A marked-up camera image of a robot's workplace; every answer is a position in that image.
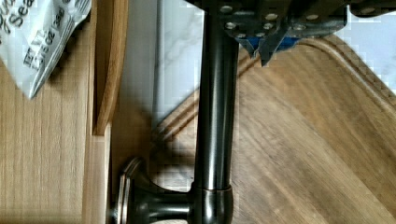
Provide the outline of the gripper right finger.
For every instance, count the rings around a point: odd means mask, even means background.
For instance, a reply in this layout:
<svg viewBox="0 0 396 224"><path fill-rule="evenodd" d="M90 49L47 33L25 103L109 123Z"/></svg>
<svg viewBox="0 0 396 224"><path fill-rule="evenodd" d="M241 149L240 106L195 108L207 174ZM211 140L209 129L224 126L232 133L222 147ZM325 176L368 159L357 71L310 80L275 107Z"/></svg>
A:
<svg viewBox="0 0 396 224"><path fill-rule="evenodd" d="M293 48L299 41L298 37L287 36L289 28L279 28L259 42L259 53L262 66L267 65L277 52Z"/></svg>

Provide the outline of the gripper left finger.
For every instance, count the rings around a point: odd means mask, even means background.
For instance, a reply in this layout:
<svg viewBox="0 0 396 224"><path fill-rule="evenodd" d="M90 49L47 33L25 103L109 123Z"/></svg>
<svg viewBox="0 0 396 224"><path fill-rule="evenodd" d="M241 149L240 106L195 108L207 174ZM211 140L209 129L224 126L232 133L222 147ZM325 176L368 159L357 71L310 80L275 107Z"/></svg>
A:
<svg viewBox="0 0 396 224"><path fill-rule="evenodd" d="M259 49L261 39L257 36L244 37L239 39L240 45L247 51L250 58L255 59Z"/></svg>

